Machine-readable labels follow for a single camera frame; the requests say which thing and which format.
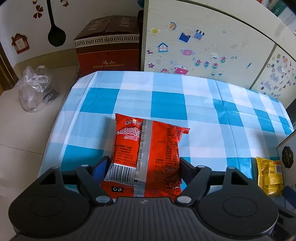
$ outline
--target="yellow snack package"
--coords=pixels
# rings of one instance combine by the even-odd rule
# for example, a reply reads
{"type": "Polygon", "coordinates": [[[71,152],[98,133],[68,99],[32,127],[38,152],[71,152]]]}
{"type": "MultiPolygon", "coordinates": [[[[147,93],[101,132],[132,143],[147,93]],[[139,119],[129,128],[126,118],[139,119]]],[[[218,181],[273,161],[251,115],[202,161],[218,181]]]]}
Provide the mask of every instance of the yellow snack package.
{"type": "Polygon", "coordinates": [[[281,194],[284,188],[281,162],[256,157],[258,186],[269,196],[281,194]]]}

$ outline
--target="red and brown box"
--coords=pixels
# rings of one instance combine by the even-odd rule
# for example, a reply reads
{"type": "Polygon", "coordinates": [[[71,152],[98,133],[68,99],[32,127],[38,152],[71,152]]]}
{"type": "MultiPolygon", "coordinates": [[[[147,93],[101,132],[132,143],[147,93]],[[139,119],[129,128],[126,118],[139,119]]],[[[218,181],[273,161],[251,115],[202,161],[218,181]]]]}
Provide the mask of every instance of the red and brown box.
{"type": "Polygon", "coordinates": [[[92,21],[74,39],[82,76],[98,70],[139,70],[139,29],[133,16],[92,21]]]}

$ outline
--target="red house sticker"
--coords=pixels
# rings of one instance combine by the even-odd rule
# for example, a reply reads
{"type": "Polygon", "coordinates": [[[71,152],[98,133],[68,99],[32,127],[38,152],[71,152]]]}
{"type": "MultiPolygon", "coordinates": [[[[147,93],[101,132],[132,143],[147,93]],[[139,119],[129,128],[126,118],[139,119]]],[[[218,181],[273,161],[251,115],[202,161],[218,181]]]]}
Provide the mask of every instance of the red house sticker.
{"type": "Polygon", "coordinates": [[[17,54],[28,50],[29,44],[25,35],[16,34],[15,37],[11,37],[12,44],[15,47],[17,54]]]}

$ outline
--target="tiled floor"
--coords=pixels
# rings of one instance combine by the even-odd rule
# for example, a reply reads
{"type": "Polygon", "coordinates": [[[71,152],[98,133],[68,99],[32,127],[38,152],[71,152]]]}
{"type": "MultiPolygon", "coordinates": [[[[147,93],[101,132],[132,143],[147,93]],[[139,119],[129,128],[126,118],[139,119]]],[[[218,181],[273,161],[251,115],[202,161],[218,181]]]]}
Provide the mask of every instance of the tiled floor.
{"type": "Polygon", "coordinates": [[[58,110],[76,79],[78,67],[52,69],[59,97],[44,110],[26,112],[13,88],[0,96],[0,240],[15,234],[8,219],[10,203],[37,177],[58,110]]]}

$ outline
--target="cabinet door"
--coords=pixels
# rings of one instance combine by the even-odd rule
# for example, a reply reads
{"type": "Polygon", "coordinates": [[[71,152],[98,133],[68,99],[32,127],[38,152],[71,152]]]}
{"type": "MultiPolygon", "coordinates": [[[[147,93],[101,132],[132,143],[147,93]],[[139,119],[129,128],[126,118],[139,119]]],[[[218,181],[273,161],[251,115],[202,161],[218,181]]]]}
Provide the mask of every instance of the cabinet door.
{"type": "Polygon", "coordinates": [[[274,43],[225,14],[175,0],[149,0],[143,70],[249,88],[274,43]]]}
{"type": "Polygon", "coordinates": [[[278,99],[287,108],[296,98],[295,69],[296,62],[277,46],[252,90],[278,99]]]}

